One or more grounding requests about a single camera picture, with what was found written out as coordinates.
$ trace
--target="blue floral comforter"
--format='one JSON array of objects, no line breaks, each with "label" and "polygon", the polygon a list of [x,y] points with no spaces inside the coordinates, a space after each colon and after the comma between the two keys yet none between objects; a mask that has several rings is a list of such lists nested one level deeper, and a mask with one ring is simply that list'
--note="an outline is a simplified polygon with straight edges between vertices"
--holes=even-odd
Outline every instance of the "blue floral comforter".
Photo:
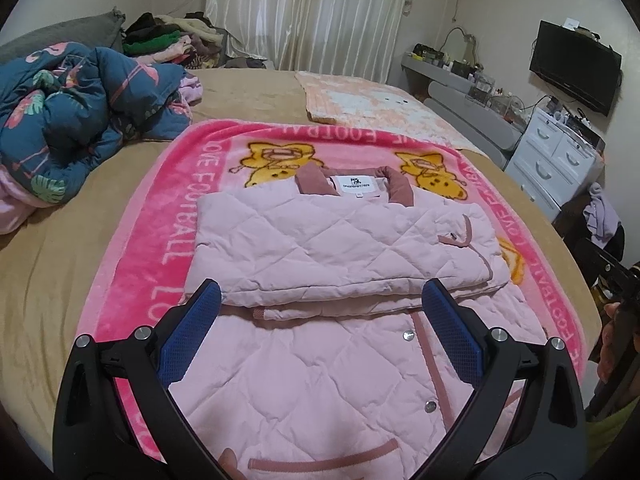
[{"label": "blue floral comforter", "polygon": [[52,204],[133,139],[172,140],[190,123],[181,66],[59,43],[0,66],[0,163]]}]

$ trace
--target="pink blanket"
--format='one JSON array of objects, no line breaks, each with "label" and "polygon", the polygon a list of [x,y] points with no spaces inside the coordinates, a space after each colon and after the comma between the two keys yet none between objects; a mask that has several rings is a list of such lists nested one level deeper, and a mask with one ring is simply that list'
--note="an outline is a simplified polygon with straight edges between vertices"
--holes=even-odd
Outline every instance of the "pink blanket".
[{"label": "pink blanket", "polygon": [[305,89],[306,111],[313,122],[385,130],[484,155],[433,110],[395,86],[311,72],[296,72],[296,79]]},{"label": "pink blanket", "polygon": [[[412,184],[479,204],[496,231],[511,279],[548,336],[567,345],[578,376],[587,351],[577,314],[526,226],[460,153],[428,142],[341,126],[211,120],[194,124],[160,156],[127,205],[86,300],[78,334],[97,340],[155,325],[180,301],[203,194],[288,178],[306,162],[332,168],[390,166]],[[158,452],[133,398],[124,405],[143,449]]]}]

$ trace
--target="tan bedsheet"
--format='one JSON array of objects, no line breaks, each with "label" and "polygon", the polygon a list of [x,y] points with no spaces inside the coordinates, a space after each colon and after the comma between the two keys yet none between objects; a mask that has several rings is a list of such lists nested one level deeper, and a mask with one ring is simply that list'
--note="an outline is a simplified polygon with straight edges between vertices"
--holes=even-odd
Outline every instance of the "tan bedsheet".
[{"label": "tan bedsheet", "polygon": [[[238,118],[308,124],[293,73],[258,69],[194,71],[205,95],[194,120]],[[102,255],[136,186],[167,144],[127,146],[94,171],[69,204],[34,214],[0,237],[0,401],[50,450],[60,378]],[[600,321],[584,281],[548,221],[488,158],[465,152],[508,200],[538,241],[576,307],[589,344]]]}]

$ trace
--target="blue gripper pad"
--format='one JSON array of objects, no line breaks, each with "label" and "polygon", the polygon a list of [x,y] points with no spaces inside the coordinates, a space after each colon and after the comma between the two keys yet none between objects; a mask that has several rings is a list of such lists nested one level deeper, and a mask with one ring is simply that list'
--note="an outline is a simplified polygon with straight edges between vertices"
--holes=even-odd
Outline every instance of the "blue gripper pad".
[{"label": "blue gripper pad", "polygon": [[460,380],[477,389],[484,375],[484,355],[460,317],[460,308],[440,280],[429,280],[424,284],[422,310]]},{"label": "blue gripper pad", "polygon": [[222,294],[216,282],[210,282],[175,327],[160,351],[158,378],[162,386],[180,381],[220,312]]}]

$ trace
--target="metal screw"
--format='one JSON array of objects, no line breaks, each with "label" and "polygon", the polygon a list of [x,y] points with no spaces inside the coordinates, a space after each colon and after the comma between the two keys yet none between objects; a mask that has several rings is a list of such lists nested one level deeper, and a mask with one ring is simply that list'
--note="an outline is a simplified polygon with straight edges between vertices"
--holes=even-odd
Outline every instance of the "metal screw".
[{"label": "metal screw", "polygon": [[144,341],[148,339],[151,335],[151,327],[150,326],[139,326],[136,331],[133,333],[133,336],[140,341]]},{"label": "metal screw", "polygon": [[491,337],[493,337],[496,341],[506,341],[507,336],[507,331],[502,328],[494,328],[493,330],[491,330]]},{"label": "metal screw", "polygon": [[87,334],[82,334],[81,336],[78,336],[78,339],[76,339],[76,346],[78,348],[84,348],[90,342],[91,342],[91,338]]},{"label": "metal screw", "polygon": [[560,339],[559,337],[552,337],[551,346],[556,350],[564,350],[564,341],[562,341],[562,339]]}]

